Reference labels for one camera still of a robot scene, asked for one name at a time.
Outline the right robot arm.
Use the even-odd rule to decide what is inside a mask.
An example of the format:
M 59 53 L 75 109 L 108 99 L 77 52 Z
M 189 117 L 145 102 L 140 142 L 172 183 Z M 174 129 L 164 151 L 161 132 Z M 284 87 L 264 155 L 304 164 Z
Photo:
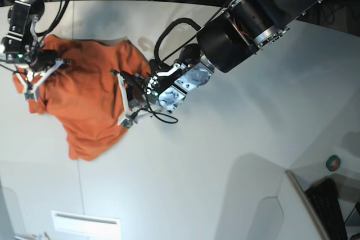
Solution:
M 13 64 L 25 99 L 37 101 L 42 83 L 61 65 L 68 64 L 56 51 L 45 49 L 44 38 L 61 21 L 70 0 L 60 0 L 55 19 L 43 32 L 36 24 L 45 12 L 46 0 L 14 0 L 8 11 L 8 32 L 1 40 L 1 66 Z

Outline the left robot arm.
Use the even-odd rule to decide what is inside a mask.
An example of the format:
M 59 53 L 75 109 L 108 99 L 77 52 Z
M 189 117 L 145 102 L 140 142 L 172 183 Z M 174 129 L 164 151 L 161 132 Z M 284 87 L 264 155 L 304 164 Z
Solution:
M 146 116 L 175 124 L 172 113 L 190 91 L 205 85 L 216 70 L 227 73 L 280 39 L 290 22 L 320 1 L 229 0 L 203 26 L 189 18 L 176 19 L 159 36 L 146 76 L 114 71 L 124 109 L 118 125 L 130 128 Z M 196 33 L 178 48 L 179 57 L 168 65 L 159 55 L 160 46 L 180 24 L 191 26 Z

